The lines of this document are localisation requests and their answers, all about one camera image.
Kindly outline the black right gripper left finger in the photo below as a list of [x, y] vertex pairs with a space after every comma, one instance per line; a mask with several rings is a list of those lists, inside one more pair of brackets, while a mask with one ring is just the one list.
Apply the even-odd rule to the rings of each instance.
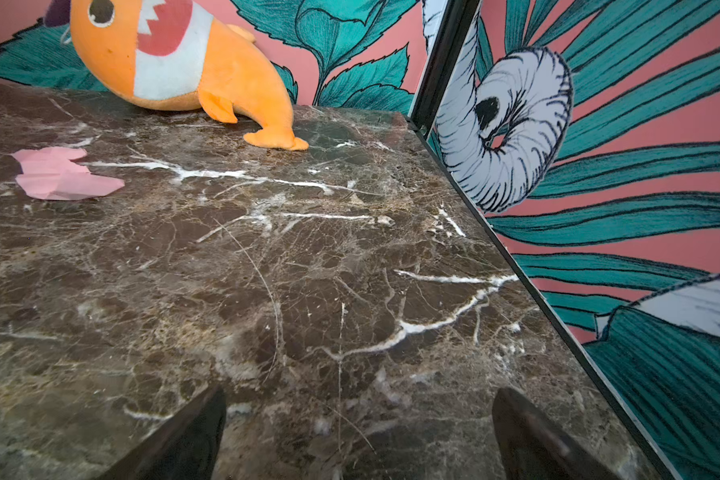
[[227, 416], [223, 389], [197, 395], [101, 479], [209, 479], [213, 475]]

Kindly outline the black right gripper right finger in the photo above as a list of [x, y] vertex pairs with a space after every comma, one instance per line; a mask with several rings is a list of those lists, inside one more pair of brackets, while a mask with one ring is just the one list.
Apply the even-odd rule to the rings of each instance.
[[496, 392], [492, 419], [508, 479], [615, 479], [617, 475], [519, 391]]

